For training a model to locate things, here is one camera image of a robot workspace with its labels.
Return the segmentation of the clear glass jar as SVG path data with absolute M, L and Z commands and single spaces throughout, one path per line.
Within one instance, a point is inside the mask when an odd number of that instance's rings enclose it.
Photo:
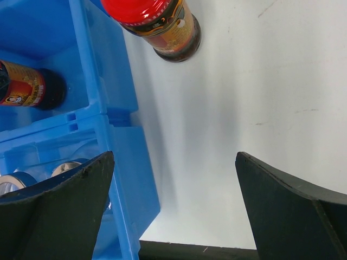
M 55 177 L 58 176 L 60 174 L 63 174 L 69 170 L 72 170 L 86 162 L 88 162 L 89 159 L 86 158 L 77 158 L 75 160 L 70 160 L 70 161 L 66 161 L 63 162 L 61 164 L 59 164 L 51 173 L 51 177 Z M 111 214 L 111 206 L 112 203 L 110 201 L 110 197 L 107 196 L 106 199 L 106 203 L 105 203 L 105 207 L 104 207 L 104 214 L 110 215 Z
M 1 195 L 35 185 L 36 179 L 25 172 L 14 172 L 1 176 Z

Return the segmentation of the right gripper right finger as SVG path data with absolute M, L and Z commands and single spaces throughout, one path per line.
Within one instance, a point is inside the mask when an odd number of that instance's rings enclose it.
M 235 168 L 260 259 L 346 259 L 346 195 L 238 152 Z

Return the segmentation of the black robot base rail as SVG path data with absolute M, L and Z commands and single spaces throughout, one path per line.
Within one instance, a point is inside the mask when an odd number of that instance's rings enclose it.
M 141 241 L 140 259 L 259 259 L 252 249 Z

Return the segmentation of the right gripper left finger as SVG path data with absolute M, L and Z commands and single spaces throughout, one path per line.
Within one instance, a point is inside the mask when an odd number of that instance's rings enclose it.
M 1 196 L 1 259 L 92 259 L 114 170 L 104 152 Z

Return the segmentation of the red-lid sauce jar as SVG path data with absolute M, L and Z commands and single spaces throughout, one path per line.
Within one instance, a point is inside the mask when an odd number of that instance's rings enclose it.
M 56 72 L 1 60 L 1 105 L 34 107 L 43 111 L 59 107 L 67 86 Z
M 162 59 L 183 62 L 201 44 L 201 27 L 186 1 L 101 1 L 125 30 L 144 39 Z

